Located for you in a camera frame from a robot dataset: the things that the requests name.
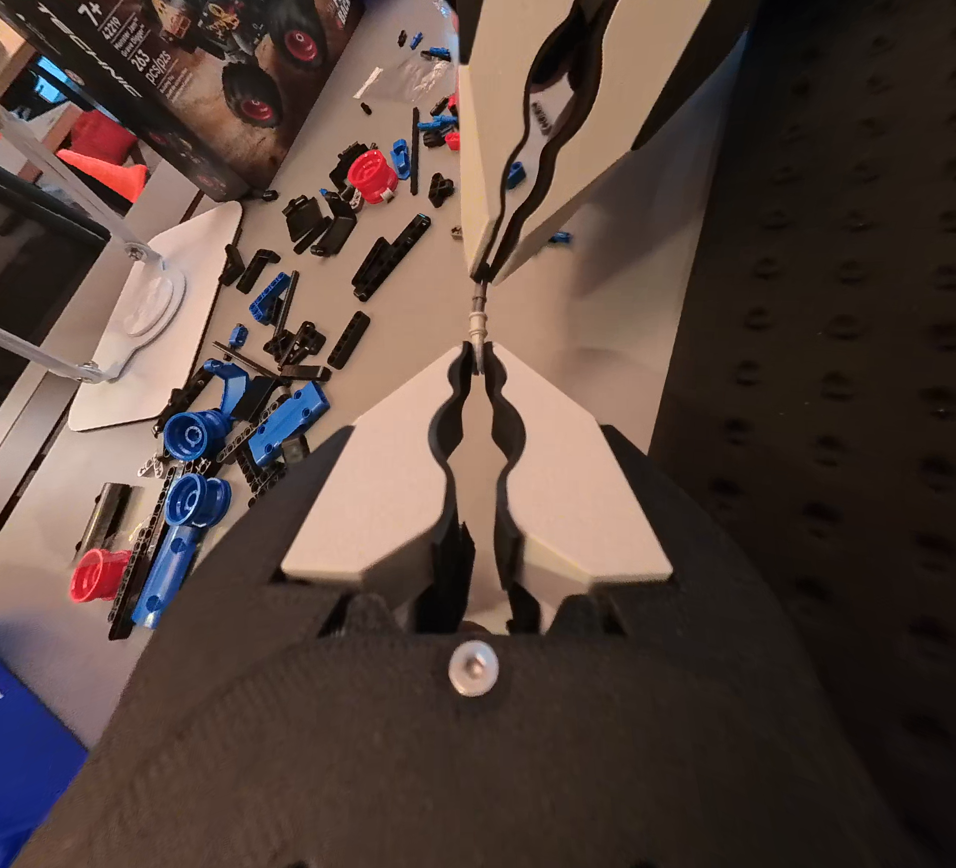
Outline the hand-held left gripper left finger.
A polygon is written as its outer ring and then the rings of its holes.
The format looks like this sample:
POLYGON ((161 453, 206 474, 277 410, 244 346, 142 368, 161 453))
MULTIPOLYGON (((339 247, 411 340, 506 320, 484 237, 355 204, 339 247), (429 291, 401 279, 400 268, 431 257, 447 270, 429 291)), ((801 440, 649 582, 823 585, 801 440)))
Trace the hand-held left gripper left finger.
POLYGON ((406 608, 420 633, 453 633, 475 548, 449 459, 463 438, 471 347, 455 347, 358 417, 282 562, 284 575, 406 608))

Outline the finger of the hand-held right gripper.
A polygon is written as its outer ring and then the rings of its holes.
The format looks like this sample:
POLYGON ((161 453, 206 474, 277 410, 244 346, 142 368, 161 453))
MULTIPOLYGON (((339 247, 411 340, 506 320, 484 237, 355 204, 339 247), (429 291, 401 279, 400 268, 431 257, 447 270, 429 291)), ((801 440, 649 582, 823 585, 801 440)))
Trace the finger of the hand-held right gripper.
POLYGON ((456 0, 460 217, 474 281, 503 263, 508 169, 530 131, 532 66, 576 0, 456 0))
POLYGON ((567 117, 543 145, 532 191, 490 263, 499 282, 541 250, 635 142, 711 0, 615 0, 586 49, 567 117))

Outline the clear plastic bag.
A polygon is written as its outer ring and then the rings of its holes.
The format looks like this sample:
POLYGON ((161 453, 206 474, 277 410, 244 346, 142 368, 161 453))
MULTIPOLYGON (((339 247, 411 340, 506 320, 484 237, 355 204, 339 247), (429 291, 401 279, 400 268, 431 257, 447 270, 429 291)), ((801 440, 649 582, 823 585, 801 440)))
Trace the clear plastic bag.
POLYGON ((376 67, 353 95, 370 106, 382 102, 432 105, 455 87, 458 66, 453 61, 406 57, 388 67, 376 67))

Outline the grey black long pin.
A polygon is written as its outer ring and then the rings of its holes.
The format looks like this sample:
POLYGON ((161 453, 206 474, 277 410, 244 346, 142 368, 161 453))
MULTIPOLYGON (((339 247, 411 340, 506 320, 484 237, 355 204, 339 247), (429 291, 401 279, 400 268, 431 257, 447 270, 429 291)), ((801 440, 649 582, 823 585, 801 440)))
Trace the grey black long pin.
POLYGON ((484 374, 487 343, 487 280, 482 276, 474 283, 469 314, 469 343, 472 347, 472 374, 484 374))

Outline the blue flat panel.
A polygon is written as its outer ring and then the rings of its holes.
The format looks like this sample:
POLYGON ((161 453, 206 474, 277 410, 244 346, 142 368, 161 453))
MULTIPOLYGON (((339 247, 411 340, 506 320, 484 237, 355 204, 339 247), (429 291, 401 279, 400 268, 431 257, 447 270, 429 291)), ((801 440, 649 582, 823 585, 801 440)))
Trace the blue flat panel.
POLYGON ((282 444, 311 428, 330 409, 320 383, 309 381, 276 408, 247 441, 258 468, 268 468, 282 453, 282 444))

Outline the grey long holed beam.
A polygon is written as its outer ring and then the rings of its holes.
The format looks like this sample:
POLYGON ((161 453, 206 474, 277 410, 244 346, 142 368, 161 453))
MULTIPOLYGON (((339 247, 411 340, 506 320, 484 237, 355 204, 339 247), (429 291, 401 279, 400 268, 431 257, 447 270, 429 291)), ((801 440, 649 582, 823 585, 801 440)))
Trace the grey long holed beam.
POLYGON ((237 459, 238 452, 246 445, 258 431, 261 426, 264 426, 266 421, 272 414, 277 411, 281 405, 287 402, 291 398, 290 393, 280 394, 275 400, 270 402, 255 418, 251 423, 249 423, 245 428, 240 430, 240 432, 227 442, 211 459, 211 465, 220 467, 226 464, 233 462, 237 459))

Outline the black square panel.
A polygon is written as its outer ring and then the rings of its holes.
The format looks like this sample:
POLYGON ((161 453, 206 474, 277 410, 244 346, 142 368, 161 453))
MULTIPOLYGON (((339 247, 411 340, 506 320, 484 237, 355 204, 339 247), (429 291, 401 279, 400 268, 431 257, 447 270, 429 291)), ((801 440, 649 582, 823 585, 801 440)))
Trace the black square panel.
POLYGON ((282 209, 290 239, 294 244, 299 243, 309 233, 319 229, 324 216, 321 207, 314 196, 300 195, 293 198, 282 209))
POLYGON ((358 223, 358 213, 352 205, 341 197, 328 194, 324 197, 330 209, 325 229, 309 247, 309 253, 321 258, 338 255, 358 223))
POLYGON ((244 395, 233 411, 233 417, 248 423, 256 422, 276 392, 288 388, 280 377, 255 376, 248 384, 244 395))

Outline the blue wheel rim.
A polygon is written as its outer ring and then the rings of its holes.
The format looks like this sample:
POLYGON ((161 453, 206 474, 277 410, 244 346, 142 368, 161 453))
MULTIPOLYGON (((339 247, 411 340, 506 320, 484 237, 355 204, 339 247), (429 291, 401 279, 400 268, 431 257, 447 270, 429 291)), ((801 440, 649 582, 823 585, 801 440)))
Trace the blue wheel rim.
POLYGON ((218 408, 178 413, 163 427, 163 447, 169 456, 183 463, 211 458, 223 447, 232 429, 233 420, 218 408))
POLYGON ((163 515, 170 527, 209 528, 218 525, 232 503, 232 487, 216 477, 186 473, 171 485, 163 515))

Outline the black five-hole beam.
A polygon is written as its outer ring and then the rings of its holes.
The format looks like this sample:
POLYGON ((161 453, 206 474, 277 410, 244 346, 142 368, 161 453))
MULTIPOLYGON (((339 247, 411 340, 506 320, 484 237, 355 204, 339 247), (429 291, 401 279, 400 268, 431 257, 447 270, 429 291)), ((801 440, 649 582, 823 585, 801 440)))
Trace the black five-hole beam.
POLYGON ((344 328, 335 346, 330 350, 326 366, 335 371, 341 371, 351 360, 356 348, 366 334, 371 318, 365 312, 353 314, 344 328))

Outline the red wheel rim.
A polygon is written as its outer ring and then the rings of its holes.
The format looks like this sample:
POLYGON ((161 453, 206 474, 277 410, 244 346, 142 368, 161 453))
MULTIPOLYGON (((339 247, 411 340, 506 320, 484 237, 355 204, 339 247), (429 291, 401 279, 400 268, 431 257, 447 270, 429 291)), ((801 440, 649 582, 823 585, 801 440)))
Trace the red wheel rim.
POLYGON ((368 205, 382 204, 379 201, 379 195, 386 187, 394 189, 396 195, 399 184, 389 159, 376 148, 370 148, 367 153, 355 160, 350 168, 348 180, 368 205))

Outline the long black holed beam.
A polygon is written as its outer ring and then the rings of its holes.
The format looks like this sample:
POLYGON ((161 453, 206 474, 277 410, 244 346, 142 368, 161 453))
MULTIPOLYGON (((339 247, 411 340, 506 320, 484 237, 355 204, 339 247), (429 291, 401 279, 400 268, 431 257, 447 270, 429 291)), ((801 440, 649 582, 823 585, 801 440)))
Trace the long black holed beam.
POLYGON ((138 599, 150 574, 156 551, 168 529, 164 517, 166 500, 174 482, 181 478, 188 468, 191 468, 191 464, 176 461, 165 471, 159 496, 149 516, 143 519, 138 528, 133 550, 107 617, 107 638, 110 642, 125 640, 133 632, 133 615, 138 599))
POLYGON ((432 219, 422 213, 413 217, 412 221, 403 229, 399 237, 392 243, 386 244, 379 255, 376 268, 370 278, 370 289, 377 289, 398 267, 402 260, 412 251, 413 247, 422 239, 424 233, 431 227, 432 219))

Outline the black beam with connector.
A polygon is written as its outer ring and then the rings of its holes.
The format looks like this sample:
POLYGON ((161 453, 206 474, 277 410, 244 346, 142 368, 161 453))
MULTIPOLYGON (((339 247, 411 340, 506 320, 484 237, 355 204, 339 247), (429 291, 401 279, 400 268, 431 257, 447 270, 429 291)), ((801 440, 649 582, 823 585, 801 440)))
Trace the black beam with connector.
POLYGON ((161 409, 152 427, 152 433, 156 439, 161 436, 165 425, 172 417, 189 410, 197 397, 212 381, 212 377, 213 374, 203 366, 187 379, 184 386, 175 387, 171 390, 167 403, 161 409))

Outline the medium black axle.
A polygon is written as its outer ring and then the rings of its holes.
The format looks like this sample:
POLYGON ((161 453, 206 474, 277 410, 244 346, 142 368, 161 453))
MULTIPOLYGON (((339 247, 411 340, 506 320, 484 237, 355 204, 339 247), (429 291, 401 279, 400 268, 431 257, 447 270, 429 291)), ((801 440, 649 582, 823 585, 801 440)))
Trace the medium black axle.
POLYGON ((300 272, 295 269, 290 277, 287 288, 283 291, 280 299, 276 303, 276 314, 273 322, 273 333, 282 329, 287 329, 288 318, 291 312, 293 298, 296 293, 297 285, 300 281, 300 272))

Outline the orange red object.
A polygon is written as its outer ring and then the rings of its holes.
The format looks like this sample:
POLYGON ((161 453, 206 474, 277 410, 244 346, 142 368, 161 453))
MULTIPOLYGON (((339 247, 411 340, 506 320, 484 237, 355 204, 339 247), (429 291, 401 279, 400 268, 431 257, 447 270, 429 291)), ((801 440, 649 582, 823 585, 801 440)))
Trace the orange red object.
POLYGON ((70 129, 66 146, 56 156, 118 195, 127 205, 137 202, 149 177, 145 164, 129 164, 136 136, 99 110, 82 112, 70 129))

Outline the blue storage bin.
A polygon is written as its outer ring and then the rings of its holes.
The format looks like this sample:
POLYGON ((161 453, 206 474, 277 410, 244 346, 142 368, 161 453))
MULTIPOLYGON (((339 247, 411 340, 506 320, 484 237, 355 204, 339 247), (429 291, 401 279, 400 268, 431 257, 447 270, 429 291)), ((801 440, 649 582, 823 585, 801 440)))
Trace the blue storage bin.
POLYGON ((1 865, 16 860, 69 787, 87 748, 1 665, 1 865))

